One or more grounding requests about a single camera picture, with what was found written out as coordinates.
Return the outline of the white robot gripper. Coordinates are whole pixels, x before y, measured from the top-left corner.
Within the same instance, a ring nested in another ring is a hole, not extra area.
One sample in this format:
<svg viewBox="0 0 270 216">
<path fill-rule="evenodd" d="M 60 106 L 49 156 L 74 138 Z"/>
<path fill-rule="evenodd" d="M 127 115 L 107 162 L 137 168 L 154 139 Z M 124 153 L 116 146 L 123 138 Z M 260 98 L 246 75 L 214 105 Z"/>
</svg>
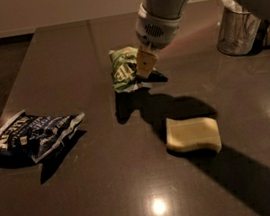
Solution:
<svg viewBox="0 0 270 216">
<path fill-rule="evenodd" d="M 140 4 L 136 20 L 136 36 L 141 44 L 136 54 L 136 74 L 147 79 L 159 58 L 155 50 L 172 43 L 179 28 L 180 17 L 175 19 L 156 17 Z"/>
</svg>

